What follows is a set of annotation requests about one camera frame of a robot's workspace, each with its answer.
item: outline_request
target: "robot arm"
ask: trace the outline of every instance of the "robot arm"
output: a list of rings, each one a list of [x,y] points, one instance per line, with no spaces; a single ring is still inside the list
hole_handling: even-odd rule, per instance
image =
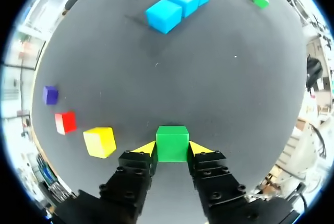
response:
[[[225,161],[220,151],[194,154],[188,147],[189,172],[210,224],[293,223],[298,213],[283,198],[249,203],[244,197],[246,187],[238,183]],[[100,185],[100,198],[79,191],[76,198],[57,207],[53,223],[135,224],[156,171],[157,147],[151,154],[125,151],[118,162],[116,172]]]

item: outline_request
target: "black table surface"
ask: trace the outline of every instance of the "black table surface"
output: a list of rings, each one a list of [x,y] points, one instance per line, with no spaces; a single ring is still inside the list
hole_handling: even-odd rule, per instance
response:
[[[285,0],[210,0],[164,35],[145,10],[158,0],[79,0],[56,29],[35,80],[32,123],[60,177],[74,191],[98,186],[126,149],[155,139],[159,125],[185,125],[190,139],[221,150],[236,179],[254,188],[281,154],[304,95],[306,44]],[[42,101],[43,86],[59,102]],[[78,130],[56,131],[54,113],[74,111]],[[88,155],[83,131],[113,127],[117,150]],[[139,223],[204,223],[186,163],[160,163]]]

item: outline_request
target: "bolt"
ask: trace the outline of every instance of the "bolt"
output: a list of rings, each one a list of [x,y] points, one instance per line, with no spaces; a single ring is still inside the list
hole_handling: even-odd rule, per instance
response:
[[[222,167],[221,170],[225,173],[228,173],[229,172],[229,168],[228,167]]]
[[[132,191],[126,191],[124,197],[128,199],[132,199],[135,197],[135,195]]]
[[[136,169],[135,174],[137,175],[142,175],[142,169]]]
[[[210,198],[212,200],[214,200],[214,199],[220,199],[221,198],[221,193],[219,193],[219,192],[213,192]]]
[[[105,184],[101,184],[101,185],[99,186],[99,189],[100,189],[101,191],[105,191],[105,190],[107,189],[107,186],[106,186]]]
[[[123,171],[124,171],[124,168],[123,168],[123,167],[117,167],[117,168],[116,168],[116,171],[117,171],[117,172],[123,172]]]
[[[237,189],[238,189],[239,192],[242,192],[242,193],[246,192],[246,186],[245,185],[240,184]]]
[[[204,175],[210,175],[210,174],[211,174],[211,171],[210,171],[210,170],[205,170],[205,171],[203,171],[203,174],[204,174]]]

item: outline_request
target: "purple cube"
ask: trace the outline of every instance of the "purple cube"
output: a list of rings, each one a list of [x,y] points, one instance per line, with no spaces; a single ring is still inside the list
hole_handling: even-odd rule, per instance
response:
[[[58,101],[57,88],[45,86],[43,89],[43,100],[47,105],[56,105]]]

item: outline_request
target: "screw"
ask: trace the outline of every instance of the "screw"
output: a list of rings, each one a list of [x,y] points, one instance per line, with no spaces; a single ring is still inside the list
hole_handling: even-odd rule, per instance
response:
[[[221,170],[225,173],[228,173],[229,172],[229,168],[228,167],[222,167]]]
[[[210,198],[212,200],[214,200],[214,199],[220,199],[221,198],[221,193],[219,193],[219,192],[213,192]]]
[[[136,169],[136,170],[135,170],[135,174],[137,174],[137,175],[142,175],[142,170],[141,170],[141,169]]]
[[[105,184],[101,184],[101,185],[99,186],[99,189],[100,189],[101,191],[105,191],[105,190],[107,189],[107,186],[106,186]]]
[[[117,167],[117,168],[116,168],[116,171],[117,171],[117,172],[123,172],[123,171],[124,171],[124,168],[123,168],[123,167]]]
[[[211,174],[211,171],[210,171],[210,170],[205,170],[205,171],[203,171],[203,174],[204,174],[204,175],[210,175],[210,174]]]
[[[135,195],[132,191],[126,191],[124,197],[128,199],[132,199],[135,197]]]
[[[246,186],[245,185],[240,184],[237,189],[238,189],[239,192],[242,192],[242,193],[246,192]]]
[[[248,219],[256,220],[257,218],[259,218],[259,214],[258,213],[251,213],[247,217],[248,217]]]

